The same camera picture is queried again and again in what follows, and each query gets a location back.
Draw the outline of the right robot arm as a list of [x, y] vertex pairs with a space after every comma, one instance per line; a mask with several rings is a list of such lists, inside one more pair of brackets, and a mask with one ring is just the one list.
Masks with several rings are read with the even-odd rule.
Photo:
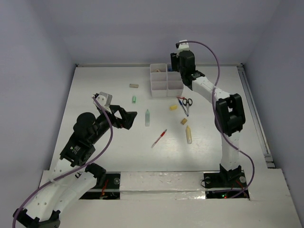
[[185, 86], [212, 104], [215, 126], [222, 139], [218, 180], [223, 186], [230, 186], [241, 175], [238, 141], [246, 122], [242, 97], [229, 94], [210, 82], [196, 69], [195, 56], [190, 50], [171, 53], [171, 67], [180, 73]]

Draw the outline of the black handled scissors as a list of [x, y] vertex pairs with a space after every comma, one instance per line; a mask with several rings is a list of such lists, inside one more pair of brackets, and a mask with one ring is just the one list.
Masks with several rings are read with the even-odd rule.
[[184, 98], [182, 100], [183, 105], [186, 107], [187, 115], [189, 115], [190, 106], [193, 104], [193, 100], [191, 98]]

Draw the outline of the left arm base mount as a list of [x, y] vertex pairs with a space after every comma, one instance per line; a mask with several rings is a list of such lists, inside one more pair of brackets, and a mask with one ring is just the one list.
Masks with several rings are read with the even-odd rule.
[[97, 184], [88, 190], [81, 200], [119, 200], [120, 199], [120, 179], [119, 172], [110, 172], [105, 175], [102, 184]]

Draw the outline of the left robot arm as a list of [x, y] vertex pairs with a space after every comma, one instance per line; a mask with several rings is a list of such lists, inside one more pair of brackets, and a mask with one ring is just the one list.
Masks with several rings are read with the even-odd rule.
[[99, 110], [95, 117], [90, 112], [78, 116], [74, 132], [60, 153], [51, 171], [52, 180], [42, 185], [13, 214], [13, 223], [27, 228], [57, 228], [60, 220], [91, 188], [107, 184], [106, 170], [89, 158], [94, 144], [113, 128], [129, 130], [137, 112], [127, 112], [118, 105]]

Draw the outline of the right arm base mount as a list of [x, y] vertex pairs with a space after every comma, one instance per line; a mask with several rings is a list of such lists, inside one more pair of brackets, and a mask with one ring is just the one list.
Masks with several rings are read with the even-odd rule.
[[200, 182], [201, 187], [206, 190], [207, 199], [249, 199], [247, 180], [241, 166], [234, 170], [225, 170], [219, 165], [218, 172], [204, 173]]

